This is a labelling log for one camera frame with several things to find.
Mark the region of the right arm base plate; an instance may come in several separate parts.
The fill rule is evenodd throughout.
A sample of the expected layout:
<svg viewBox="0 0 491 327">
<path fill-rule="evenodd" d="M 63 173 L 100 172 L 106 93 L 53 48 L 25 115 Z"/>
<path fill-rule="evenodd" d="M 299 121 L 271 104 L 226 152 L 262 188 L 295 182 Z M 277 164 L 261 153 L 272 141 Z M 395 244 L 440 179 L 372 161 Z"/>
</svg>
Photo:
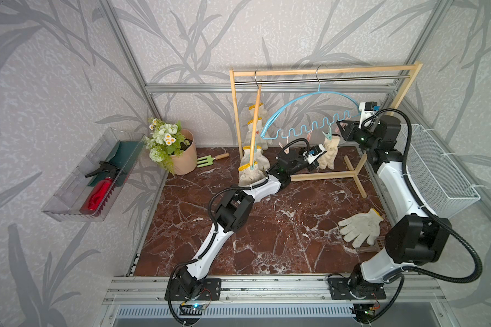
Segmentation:
<svg viewBox="0 0 491 327">
<path fill-rule="evenodd" d="M 326 279 L 332 300 L 385 300 L 387 295 L 383 283 L 370 283 L 355 275 L 328 275 Z"/>
</svg>

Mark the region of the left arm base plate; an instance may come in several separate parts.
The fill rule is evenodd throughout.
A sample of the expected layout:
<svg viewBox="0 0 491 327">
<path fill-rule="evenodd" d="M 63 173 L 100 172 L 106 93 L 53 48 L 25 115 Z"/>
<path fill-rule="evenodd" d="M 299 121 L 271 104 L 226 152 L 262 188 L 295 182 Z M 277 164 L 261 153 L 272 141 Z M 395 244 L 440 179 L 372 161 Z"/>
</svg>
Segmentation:
<svg viewBox="0 0 491 327">
<path fill-rule="evenodd" d="M 220 299 L 222 279 L 206 278 L 201 281 L 186 282 L 174 278 L 166 287 L 166 301 L 203 300 L 217 301 Z"/>
</svg>

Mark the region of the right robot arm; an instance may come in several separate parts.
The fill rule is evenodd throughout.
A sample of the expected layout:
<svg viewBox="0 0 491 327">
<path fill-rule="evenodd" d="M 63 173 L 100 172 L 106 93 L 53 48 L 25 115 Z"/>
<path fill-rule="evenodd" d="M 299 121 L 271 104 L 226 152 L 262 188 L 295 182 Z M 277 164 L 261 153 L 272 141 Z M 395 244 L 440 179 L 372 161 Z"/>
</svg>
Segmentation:
<svg viewBox="0 0 491 327">
<path fill-rule="evenodd" d="M 374 172 L 387 188 L 399 221 L 386 234 L 383 250 L 357 269 L 366 283 L 390 283 L 405 272 L 418 272 L 450 283 L 471 283 L 481 277 L 479 254 L 452 227 L 433 211 L 414 184 L 407 167 L 413 136 L 411 120 L 397 109 L 372 111 L 363 121 L 337 124 L 346 141 L 356 142 L 365 152 Z M 436 262 L 448 238 L 453 237 L 470 254 L 474 268 L 465 277 L 440 275 L 422 268 Z"/>
</svg>

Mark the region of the white glove red spot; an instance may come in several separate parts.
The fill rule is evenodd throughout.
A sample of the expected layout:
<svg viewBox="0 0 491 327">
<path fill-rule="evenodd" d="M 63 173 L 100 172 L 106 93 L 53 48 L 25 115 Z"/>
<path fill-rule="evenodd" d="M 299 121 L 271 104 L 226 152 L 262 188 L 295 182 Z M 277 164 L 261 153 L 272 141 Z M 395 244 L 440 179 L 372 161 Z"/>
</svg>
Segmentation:
<svg viewBox="0 0 491 327">
<path fill-rule="evenodd" d="M 250 146 L 252 136 L 255 135 L 256 145 L 261 147 L 263 151 L 268 150 L 268 148 L 269 148 L 268 141 L 261 137 L 261 132 L 263 131 L 263 118 L 259 117 L 257 119 L 255 133 L 253 133 L 253 131 L 254 131 L 253 125 L 254 125 L 254 120 L 252 119 L 247 124 L 248 131 L 247 131 L 247 134 L 245 136 L 245 141 L 244 141 L 245 146 Z"/>
</svg>

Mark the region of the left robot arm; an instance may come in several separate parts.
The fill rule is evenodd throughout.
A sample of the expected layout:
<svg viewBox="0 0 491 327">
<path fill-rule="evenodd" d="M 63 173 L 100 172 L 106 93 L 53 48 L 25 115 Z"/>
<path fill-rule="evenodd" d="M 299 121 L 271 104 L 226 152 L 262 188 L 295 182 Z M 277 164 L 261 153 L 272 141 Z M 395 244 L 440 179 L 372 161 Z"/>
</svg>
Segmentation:
<svg viewBox="0 0 491 327">
<path fill-rule="evenodd" d="M 319 167 L 319 158 L 326 154 L 322 144 L 310 146 L 305 138 L 293 140 L 282 147 L 261 179 L 245 186 L 232 186 L 219 191 L 209 202 L 207 212 L 213 229 L 192 260 L 177 264 L 169 277 L 166 300 L 195 299 L 202 294 L 203 281 L 213 261 L 230 236 L 246 224 L 254 205 L 285 189 L 292 176 L 304 169 Z"/>
</svg>

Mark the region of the orange clip hanger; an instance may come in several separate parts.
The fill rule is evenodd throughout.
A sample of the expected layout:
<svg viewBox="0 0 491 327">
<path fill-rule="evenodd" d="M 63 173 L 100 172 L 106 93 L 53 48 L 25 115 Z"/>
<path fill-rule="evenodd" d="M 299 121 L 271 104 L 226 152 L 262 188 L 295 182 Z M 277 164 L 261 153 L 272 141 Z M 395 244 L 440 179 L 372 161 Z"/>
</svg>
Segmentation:
<svg viewBox="0 0 491 327">
<path fill-rule="evenodd" d="M 257 80 L 257 70 L 255 71 L 254 78 L 255 78 L 255 85 L 257 86 L 257 93 L 256 93 L 256 102 L 255 102 L 256 110 L 255 110 L 255 115 L 253 117 L 253 120 L 254 120 L 254 125 L 253 125 L 254 131 L 253 131 L 253 133 L 255 133 L 255 130 L 256 130 L 256 123 L 257 123 L 257 119 L 258 119 L 257 113 L 258 113 L 258 109 L 259 109 L 259 104 L 261 103 L 261 86 Z M 256 148 L 255 135 L 252 136 L 250 146 L 252 149 Z M 254 164 L 255 164 L 254 156 L 253 156 L 253 153 L 251 153 L 250 154 L 250 161 L 249 161 L 250 168 L 253 168 Z"/>
</svg>

